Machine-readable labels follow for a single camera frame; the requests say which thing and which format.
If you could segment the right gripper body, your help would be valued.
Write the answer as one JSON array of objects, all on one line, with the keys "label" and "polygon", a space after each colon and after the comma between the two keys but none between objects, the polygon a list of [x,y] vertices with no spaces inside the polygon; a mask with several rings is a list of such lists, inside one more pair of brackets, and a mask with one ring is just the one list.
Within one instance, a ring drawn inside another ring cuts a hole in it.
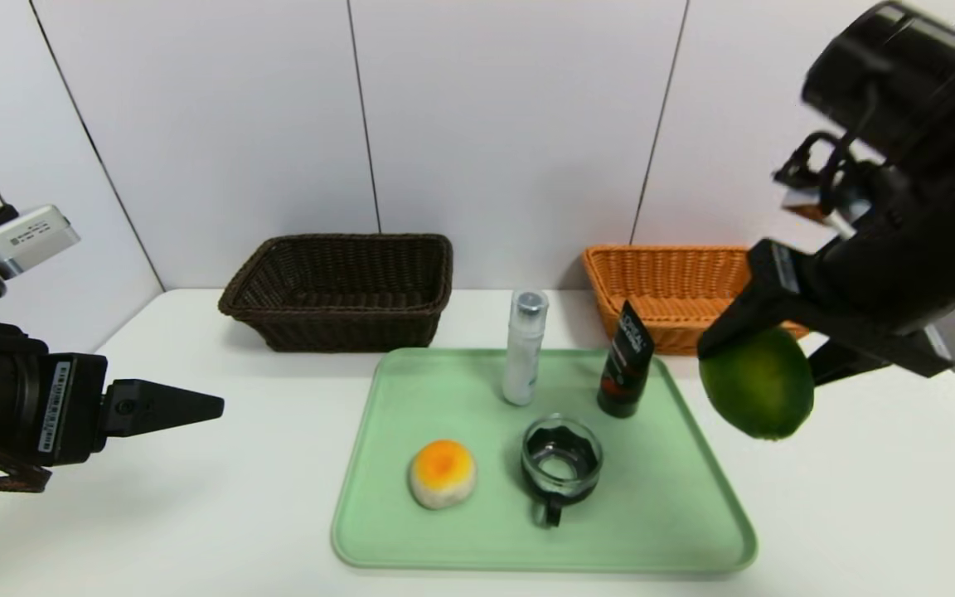
[{"label": "right gripper body", "polygon": [[786,321],[821,332],[923,377],[951,369],[953,359],[933,320],[951,292],[935,277],[947,250],[944,215],[929,209],[880,208],[860,219],[856,233],[816,254],[773,240],[749,254],[753,279],[791,294]]}]

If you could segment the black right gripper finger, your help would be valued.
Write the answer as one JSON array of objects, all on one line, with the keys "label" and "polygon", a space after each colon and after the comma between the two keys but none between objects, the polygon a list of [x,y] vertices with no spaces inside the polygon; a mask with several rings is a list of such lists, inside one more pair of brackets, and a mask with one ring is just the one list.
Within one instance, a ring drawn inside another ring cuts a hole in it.
[{"label": "black right gripper finger", "polygon": [[769,328],[780,328],[786,320],[791,294],[772,284],[747,284],[731,305],[702,333],[697,344],[698,359],[712,358],[746,337]]},{"label": "black right gripper finger", "polygon": [[808,356],[808,365],[812,373],[812,383],[815,386],[824,386],[868,371],[878,371],[883,369],[885,362],[848,345],[827,340]]}]

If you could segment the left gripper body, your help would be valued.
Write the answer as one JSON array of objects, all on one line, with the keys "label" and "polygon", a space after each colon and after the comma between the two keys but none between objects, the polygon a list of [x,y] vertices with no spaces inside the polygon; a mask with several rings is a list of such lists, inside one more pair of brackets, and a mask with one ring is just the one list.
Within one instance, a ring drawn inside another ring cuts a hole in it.
[{"label": "left gripper body", "polygon": [[82,464],[96,439],[105,357],[53,354],[30,337],[0,337],[0,451],[24,464]]}]

